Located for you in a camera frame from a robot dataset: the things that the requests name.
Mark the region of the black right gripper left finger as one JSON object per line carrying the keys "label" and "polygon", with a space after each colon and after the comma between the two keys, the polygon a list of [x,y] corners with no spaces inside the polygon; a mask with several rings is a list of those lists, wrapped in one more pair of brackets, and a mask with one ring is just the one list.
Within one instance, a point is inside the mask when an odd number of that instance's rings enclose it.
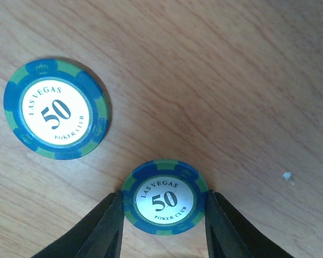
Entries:
{"label": "black right gripper left finger", "polygon": [[122,192],[110,193],[73,228],[34,257],[120,257],[123,223]]}

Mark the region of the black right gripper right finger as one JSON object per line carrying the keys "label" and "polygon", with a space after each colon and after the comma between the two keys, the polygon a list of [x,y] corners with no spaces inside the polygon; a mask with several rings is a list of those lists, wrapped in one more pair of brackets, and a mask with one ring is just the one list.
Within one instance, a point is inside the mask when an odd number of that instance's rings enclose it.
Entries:
{"label": "black right gripper right finger", "polygon": [[213,190],[207,195],[205,227],[209,257],[293,258]]}

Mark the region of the blue white poker chip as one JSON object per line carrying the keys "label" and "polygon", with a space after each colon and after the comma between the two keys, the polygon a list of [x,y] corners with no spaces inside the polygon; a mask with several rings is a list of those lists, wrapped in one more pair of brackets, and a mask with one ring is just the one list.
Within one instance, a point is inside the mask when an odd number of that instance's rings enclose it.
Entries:
{"label": "blue white poker chip", "polygon": [[31,61],[10,77],[4,113],[30,150],[56,160],[92,152],[107,135],[111,102],[102,80],[74,60]]}
{"label": "blue white poker chip", "polygon": [[187,163],[159,159],[141,164],[122,186],[129,222],[154,235],[184,233],[205,216],[208,186]]}

